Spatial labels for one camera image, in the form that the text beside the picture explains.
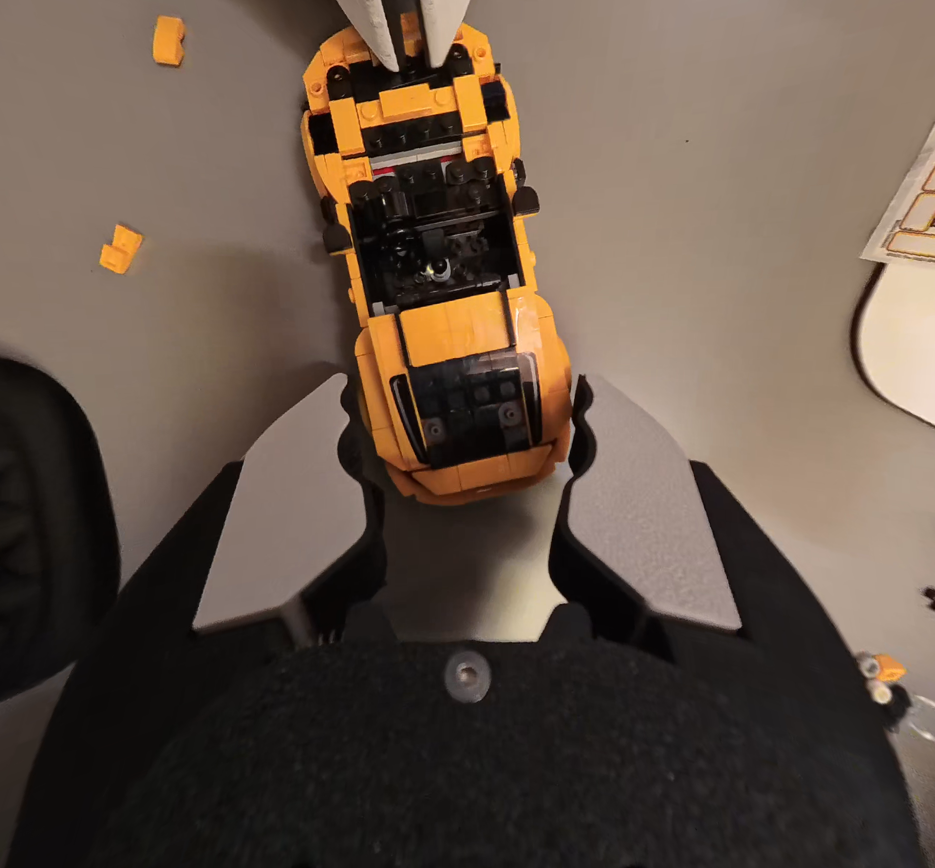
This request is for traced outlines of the cluster of round lego pieces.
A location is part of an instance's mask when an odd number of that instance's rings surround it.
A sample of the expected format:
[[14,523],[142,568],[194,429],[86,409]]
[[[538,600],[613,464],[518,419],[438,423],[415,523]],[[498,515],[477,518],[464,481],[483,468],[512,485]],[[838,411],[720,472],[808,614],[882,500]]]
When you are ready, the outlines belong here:
[[934,700],[905,686],[905,666],[890,655],[866,651],[856,653],[855,662],[885,730],[897,734],[904,726],[933,743]]

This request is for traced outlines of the orange lego car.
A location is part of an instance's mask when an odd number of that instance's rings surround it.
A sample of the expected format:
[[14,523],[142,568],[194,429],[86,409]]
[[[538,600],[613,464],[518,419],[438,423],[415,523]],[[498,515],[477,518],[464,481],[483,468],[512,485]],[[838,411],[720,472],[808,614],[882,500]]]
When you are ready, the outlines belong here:
[[529,488],[570,443],[571,369],[540,296],[513,91],[463,23],[429,64],[414,14],[383,67],[348,26],[303,81],[322,243],[345,259],[359,405],[399,492],[460,504]]

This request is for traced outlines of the lego sticker sheet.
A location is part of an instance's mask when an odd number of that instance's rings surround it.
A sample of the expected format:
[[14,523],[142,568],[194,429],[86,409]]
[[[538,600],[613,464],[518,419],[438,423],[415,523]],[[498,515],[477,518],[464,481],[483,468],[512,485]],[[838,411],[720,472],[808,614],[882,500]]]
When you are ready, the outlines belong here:
[[934,129],[929,131],[860,257],[878,264],[933,264]]

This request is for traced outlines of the white wooden book stand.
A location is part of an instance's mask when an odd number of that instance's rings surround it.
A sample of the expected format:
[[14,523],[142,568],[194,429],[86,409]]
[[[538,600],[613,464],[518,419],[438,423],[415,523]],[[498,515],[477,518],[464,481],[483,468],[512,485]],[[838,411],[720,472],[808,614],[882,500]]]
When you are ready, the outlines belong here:
[[933,265],[875,264],[851,319],[849,347],[872,394],[933,427]]

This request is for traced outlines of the orange lego bracket piece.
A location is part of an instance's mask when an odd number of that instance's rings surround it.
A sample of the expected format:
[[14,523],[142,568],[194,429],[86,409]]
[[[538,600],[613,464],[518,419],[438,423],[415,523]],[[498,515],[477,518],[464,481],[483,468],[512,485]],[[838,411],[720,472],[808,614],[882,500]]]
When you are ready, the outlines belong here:
[[133,265],[145,237],[134,228],[117,223],[111,240],[102,246],[99,266],[123,276]]

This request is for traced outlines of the orange curved lego slope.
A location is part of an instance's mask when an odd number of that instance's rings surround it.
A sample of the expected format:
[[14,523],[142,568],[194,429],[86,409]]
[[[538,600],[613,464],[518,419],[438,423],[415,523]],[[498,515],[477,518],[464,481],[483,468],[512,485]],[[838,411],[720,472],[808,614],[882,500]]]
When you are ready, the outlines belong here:
[[179,17],[160,14],[153,32],[151,55],[153,61],[164,67],[180,67],[184,56],[186,27]]

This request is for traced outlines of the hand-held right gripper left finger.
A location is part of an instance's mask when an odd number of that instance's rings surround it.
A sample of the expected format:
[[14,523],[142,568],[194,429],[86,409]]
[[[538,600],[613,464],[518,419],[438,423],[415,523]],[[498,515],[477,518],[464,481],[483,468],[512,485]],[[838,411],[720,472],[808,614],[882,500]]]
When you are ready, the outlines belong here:
[[356,413],[337,373],[251,445],[194,631],[277,621],[296,645],[335,642],[352,608],[384,586],[383,505],[360,460]]

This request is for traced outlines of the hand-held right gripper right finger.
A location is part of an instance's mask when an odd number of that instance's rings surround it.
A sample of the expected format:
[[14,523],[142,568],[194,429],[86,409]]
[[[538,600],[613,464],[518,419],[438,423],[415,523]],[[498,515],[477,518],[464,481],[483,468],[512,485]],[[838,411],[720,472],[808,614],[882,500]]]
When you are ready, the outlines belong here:
[[555,587],[606,640],[639,640],[666,621],[738,633],[742,619],[683,448],[601,376],[579,377],[572,408],[572,476],[549,555]]

